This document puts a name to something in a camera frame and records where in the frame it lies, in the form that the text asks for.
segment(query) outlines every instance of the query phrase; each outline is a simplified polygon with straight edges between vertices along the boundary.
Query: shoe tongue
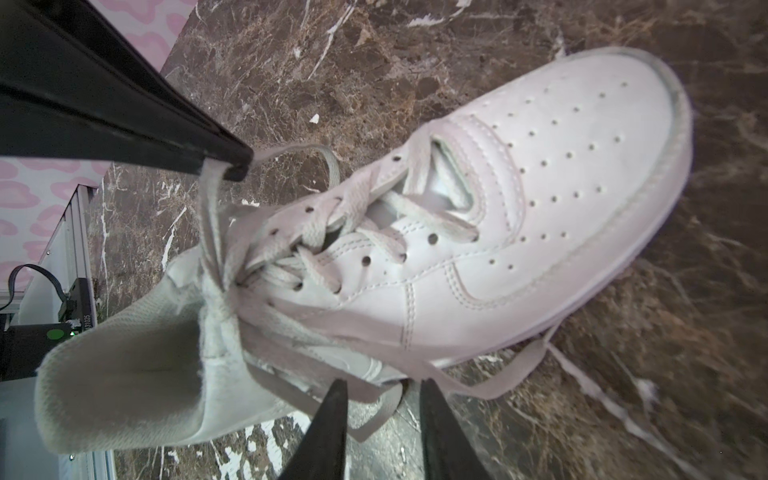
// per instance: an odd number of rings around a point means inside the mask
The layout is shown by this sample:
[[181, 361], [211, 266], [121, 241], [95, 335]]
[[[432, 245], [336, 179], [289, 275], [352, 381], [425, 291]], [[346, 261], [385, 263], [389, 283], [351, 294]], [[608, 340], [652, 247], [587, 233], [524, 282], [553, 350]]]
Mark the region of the shoe tongue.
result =
[[[440, 174], [435, 167], [440, 162], [442, 168]], [[402, 185], [404, 180], [395, 185], [394, 189], [398, 193], [402, 193]], [[432, 163], [429, 167], [429, 174], [427, 176], [427, 185], [422, 194], [412, 194], [408, 198], [414, 203], [424, 207], [430, 212], [442, 212], [447, 210], [457, 210], [459, 207], [466, 207], [466, 205], [456, 205], [452, 200], [451, 189], [455, 191], [454, 196], [459, 202], [465, 202], [465, 199], [470, 198], [469, 192], [463, 187], [464, 180], [460, 177], [459, 173], [453, 167], [453, 162], [449, 158], [449, 155], [441, 148], [436, 147], [432, 149]], [[383, 202], [373, 202], [366, 211], [366, 216], [376, 224], [379, 229], [388, 227], [395, 223], [397, 220], [397, 213], [392, 210], [388, 205]]]

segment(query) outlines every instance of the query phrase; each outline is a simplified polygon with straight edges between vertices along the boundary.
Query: shoe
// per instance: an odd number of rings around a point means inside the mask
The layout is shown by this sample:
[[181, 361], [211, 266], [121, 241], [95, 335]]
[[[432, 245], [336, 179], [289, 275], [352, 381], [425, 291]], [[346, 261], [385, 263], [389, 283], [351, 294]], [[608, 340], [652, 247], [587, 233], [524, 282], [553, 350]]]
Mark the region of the shoe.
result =
[[[397, 406], [393, 380], [499, 396], [664, 222], [691, 135], [689, 101], [664, 63], [602, 48], [422, 125], [342, 183], [318, 147], [331, 188], [279, 210], [222, 209], [227, 165], [208, 160], [200, 245], [144, 298], [45, 358], [43, 439], [67, 453], [202, 442], [295, 408], [311, 414], [336, 377], [352, 400], [385, 398], [360, 439]], [[308, 146], [255, 161], [298, 147]], [[439, 369], [544, 331], [481, 384]]]

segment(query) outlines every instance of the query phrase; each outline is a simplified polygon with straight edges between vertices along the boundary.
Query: pink spot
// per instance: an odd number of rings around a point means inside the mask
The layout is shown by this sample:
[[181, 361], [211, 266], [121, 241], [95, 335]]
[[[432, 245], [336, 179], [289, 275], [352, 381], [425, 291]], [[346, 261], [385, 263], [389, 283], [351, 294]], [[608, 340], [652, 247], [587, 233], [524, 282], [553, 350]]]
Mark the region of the pink spot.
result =
[[29, 208], [40, 203], [40, 198], [29, 187], [13, 180], [0, 181], [0, 207]]
[[[0, 263], [0, 280], [3, 282], [2, 289], [6, 289], [8, 285], [8, 276], [11, 274], [11, 270], [21, 265], [24, 262], [3, 262]], [[22, 270], [16, 276], [16, 291], [21, 292], [29, 284], [29, 280], [32, 280], [32, 270], [29, 268], [22, 268]]]
[[11, 235], [16, 235], [17, 233], [18, 228], [16, 228], [13, 223], [7, 220], [0, 220], [0, 237], [10, 237]]
[[0, 178], [13, 178], [18, 175], [18, 168], [9, 161], [0, 160]]
[[24, 250], [27, 250], [27, 257], [36, 263], [42, 259], [43, 253], [45, 253], [45, 248], [47, 246], [47, 240], [33, 240], [31, 242], [24, 242]]
[[107, 171], [109, 170], [110, 165], [112, 165], [112, 162], [92, 161], [90, 164], [93, 171], [103, 177], [107, 174]]
[[40, 212], [38, 221], [29, 227], [29, 231], [40, 237], [50, 238], [56, 231], [62, 215], [64, 215], [64, 205], [51, 205]]
[[49, 158], [19, 158], [18, 162], [30, 170], [58, 170], [67, 174], [80, 168], [79, 160], [52, 160]]
[[161, 36], [150, 31], [141, 37], [127, 33], [125, 38], [155, 70], [160, 71], [170, 54], [170, 47]]
[[154, 10], [163, 0], [98, 0], [107, 10], [127, 12], [145, 25], [154, 20]]
[[69, 200], [72, 194], [77, 190], [78, 185], [88, 185], [89, 187], [98, 187], [98, 182], [86, 177], [75, 177], [66, 182], [56, 182], [51, 184], [51, 192], [62, 200]]
[[184, 24], [187, 23], [187, 19], [177, 13], [169, 13], [165, 17], [165, 23], [168, 25], [170, 33], [179, 36], [181, 29], [184, 28]]

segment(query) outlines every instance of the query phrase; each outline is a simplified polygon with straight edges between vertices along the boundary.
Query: shoelace bow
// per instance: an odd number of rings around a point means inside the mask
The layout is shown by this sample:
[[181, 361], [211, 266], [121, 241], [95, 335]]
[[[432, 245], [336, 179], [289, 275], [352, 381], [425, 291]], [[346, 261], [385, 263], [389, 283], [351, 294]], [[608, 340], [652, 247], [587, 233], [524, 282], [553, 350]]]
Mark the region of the shoelace bow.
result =
[[[409, 144], [414, 143], [416, 148], [400, 159], [409, 162], [404, 194], [424, 191], [432, 158], [439, 158], [434, 155], [434, 146], [424, 128], [411, 137]], [[339, 185], [338, 159], [333, 151], [323, 145], [298, 144], [261, 151], [254, 157], [254, 163], [304, 149], [315, 149], [323, 154], [329, 168], [329, 189]], [[239, 205], [221, 209], [218, 190], [229, 166], [224, 162], [206, 159], [200, 176], [198, 214], [203, 269], [213, 280], [220, 294], [233, 303], [231, 308], [237, 313], [239, 320], [243, 357], [251, 376], [278, 398], [312, 416], [319, 408], [320, 402], [313, 395], [295, 386], [296, 380], [310, 386], [309, 391], [320, 398], [326, 394], [334, 379], [346, 380], [351, 400], [363, 403], [380, 401], [379, 410], [371, 419], [357, 429], [348, 430], [355, 440], [363, 442], [394, 414], [402, 396], [400, 382], [384, 386], [373, 385], [300, 352], [298, 347], [339, 346], [355, 350], [390, 365], [414, 380], [434, 379], [446, 395], [456, 393], [486, 400], [498, 398], [516, 388], [549, 351], [563, 370], [576, 379], [581, 391], [601, 402], [610, 414], [622, 421], [629, 433], [653, 446], [691, 477], [707, 478], [690, 463], [681, 459], [673, 447], [642, 429], [624, 407], [608, 397], [594, 380], [550, 343], [561, 322], [553, 325], [541, 338], [533, 340], [516, 353], [513, 360], [499, 373], [474, 386], [467, 386], [402, 348], [361, 339], [329, 338], [315, 332], [281, 313], [270, 305], [267, 299], [239, 286], [236, 279], [246, 272], [259, 275], [265, 281], [285, 288], [297, 288], [309, 277], [328, 291], [338, 292], [341, 280], [324, 272], [315, 258], [315, 253], [323, 245], [329, 226], [339, 227], [340, 237], [351, 232], [361, 233], [395, 263], [405, 260], [405, 246], [379, 231], [372, 221], [365, 218], [367, 207], [376, 199], [369, 198], [372, 179], [363, 177], [347, 180], [355, 183], [347, 189], [344, 200], [325, 198], [323, 203], [314, 207], [316, 215], [305, 220], [301, 244], [293, 250], [291, 239], [282, 243], [272, 242], [265, 250], [254, 249], [253, 245], [268, 235], [263, 231], [263, 225], [274, 210]], [[462, 198], [460, 187], [452, 183], [451, 177], [445, 175], [445, 169], [444, 164], [439, 160], [435, 161], [435, 170], [448, 186], [454, 205], [463, 205], [466, 198]], [[422, 221], [434, 231], [454, 241], [473, 241], [477, 236], [476, 230], [460, 220], [429, 212], [394, 191], [385, 192], [378, 200], [388, 204], [401, 215]], [[232, 223], [232, 217], [237, 217], [237, 221]]]

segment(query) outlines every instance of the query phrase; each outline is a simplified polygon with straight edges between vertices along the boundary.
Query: brown marble surface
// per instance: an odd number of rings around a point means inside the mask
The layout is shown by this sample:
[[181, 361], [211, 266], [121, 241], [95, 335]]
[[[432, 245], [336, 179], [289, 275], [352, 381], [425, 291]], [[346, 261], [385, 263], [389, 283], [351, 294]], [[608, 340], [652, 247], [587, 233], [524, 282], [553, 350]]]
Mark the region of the brown marble surface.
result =
[[[661, 56], [694, 103], [690, 182], [640, 258], [555, 343], [706, 478], [768, 478], [768, 4], [456, 3], [200, 0], [163, 74], [254, 147], [328, 144], [349, 175], [423, 121], [559, 51], [631, 45]], [[434, 25], [410, 26], [427, 15]], [[318, 124], [309, 122], [315, 114]], [[318, 158], [284, 155], [231, 184], [224, 200], [284, 204], [323, 190], [326, 179]], [[196, 243], [196, 189], [193, 177], [170, 172], [118, 165], [108, 173], [90, 222], [102, 318], [146, 293], [164, 259]], [[454, 371], [482, 379], [508, 357]], [[652, 410], [635, 378], [658, 387]], [[350, 441], [350, 478], [422, 478], [410, 390], [382, 431]], [[686, 476], [551, 359], [498, 400], [451, 404], [494, 478]], [[298, 422], [285, 418], [172, 453], [119, 452], [118, 475], [272, 479], [299, 439]]]

